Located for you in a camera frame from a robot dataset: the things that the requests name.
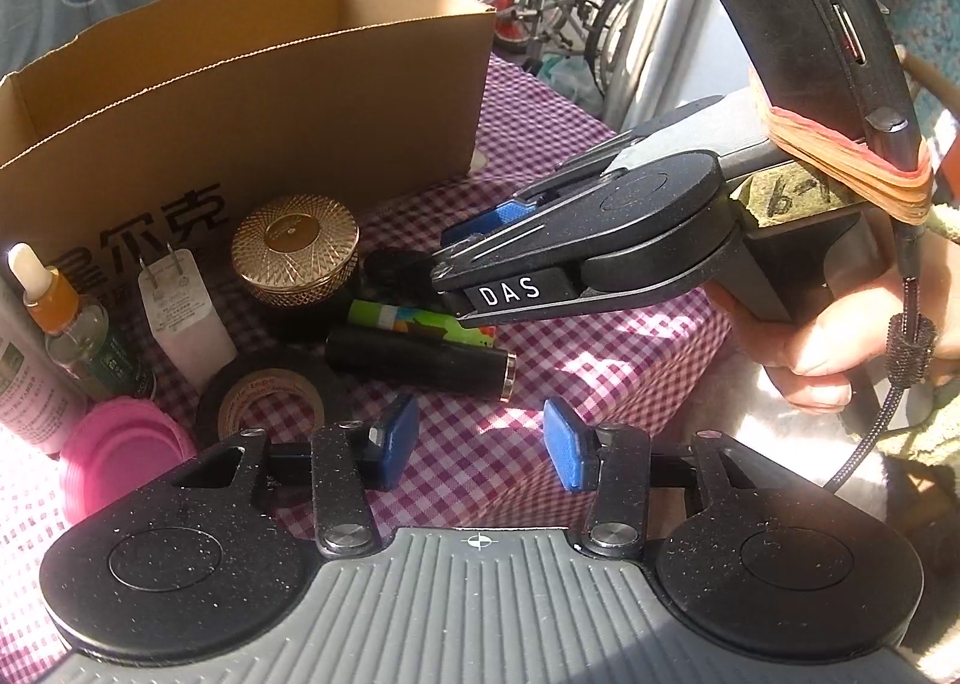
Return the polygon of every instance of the dropper bottle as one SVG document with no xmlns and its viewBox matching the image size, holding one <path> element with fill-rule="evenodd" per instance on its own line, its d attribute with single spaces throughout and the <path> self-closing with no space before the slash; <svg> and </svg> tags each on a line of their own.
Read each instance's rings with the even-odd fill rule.
<svg viewBox="0 0 960 684">
<path fill-rule="evenodd" d="M 83 391 L 95 401 L 152 399 L 154 373 L 110 324 L 98 300 L 80 297 L 58 269 L 43 266 L 29 245 L 13 246 L 8 263 L 23 286 L 27 312 L 46 334 L 48 355 Z"/>
</svg>

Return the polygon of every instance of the blue gripper pad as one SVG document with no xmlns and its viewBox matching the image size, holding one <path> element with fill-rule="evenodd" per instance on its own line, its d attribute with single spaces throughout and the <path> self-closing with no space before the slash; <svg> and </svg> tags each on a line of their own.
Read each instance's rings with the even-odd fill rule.
<svg viewBox="0 0 960 684">
<path fill-rule="evenodd" d="M 596 435 L 562 397 L 544 403 L 544 444 L 568 492 L 592 492 L 600 476 Z"/>
<path fill-rule="evenodd" d="M 419 405 L 412 394 L 397 395 L 384 416 L 385 437 L 380 459 L 380 485 L 384 491 L 397 486 L 419 438 Z"/>
<path fill-rule="evenodd" d="M 536 210 L 536 205 L 510 199 L 489 211 L 474 215 L 466 221 L 454 224 L 440 234 L 440 246 L 445 248 L 468 238 L 469 235 L 489 235 L 518 219 L 525 218 Z"/>
</svg>

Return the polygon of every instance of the cardboard box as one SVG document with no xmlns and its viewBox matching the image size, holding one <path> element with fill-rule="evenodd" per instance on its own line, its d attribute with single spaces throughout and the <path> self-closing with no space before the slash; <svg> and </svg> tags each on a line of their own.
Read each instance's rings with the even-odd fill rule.
<svg viewBox="0 0 960 684">
<path fill-rule="evenodd" d="M 363 211 L 466 174 L 492 36 L 473 0 L 160 0 L 99 23 L 0 83 L 0 248 L 101 294 L 275 196 Z"/>
</svg>

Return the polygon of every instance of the black tape roll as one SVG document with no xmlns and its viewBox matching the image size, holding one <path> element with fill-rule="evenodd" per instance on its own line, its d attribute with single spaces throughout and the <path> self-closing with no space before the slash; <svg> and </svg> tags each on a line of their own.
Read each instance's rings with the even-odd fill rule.
<svg viewBox="0 0 960 684">
<path fill-rule="evenodd" d="M 306 400 L 315 427 L 350 418 L 347 392 L 322 359 L 302 350 L 267 348 L 239 355 L 215 374 L 197 406 L 197 444 L 205 449 L 235 433 L 250 404 L 275 392 Z"/>
</svg>

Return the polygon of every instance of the rubber band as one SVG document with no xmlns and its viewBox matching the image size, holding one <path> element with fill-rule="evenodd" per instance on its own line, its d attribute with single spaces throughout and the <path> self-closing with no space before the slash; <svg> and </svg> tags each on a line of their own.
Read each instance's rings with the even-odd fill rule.
<svg viewBox="0 0 960 684">
<path fill-rule="evenodd" d="M 933 165 L 923 139 L 917 170 L 902 172 L 865 144 L 771 105 L 760 78 L 752 70 L 750 82 L 760 120 L 776 146 L 837 179 L 896 220 L 914 226 L 925 222 L 933 192 Z"/>
</svg>

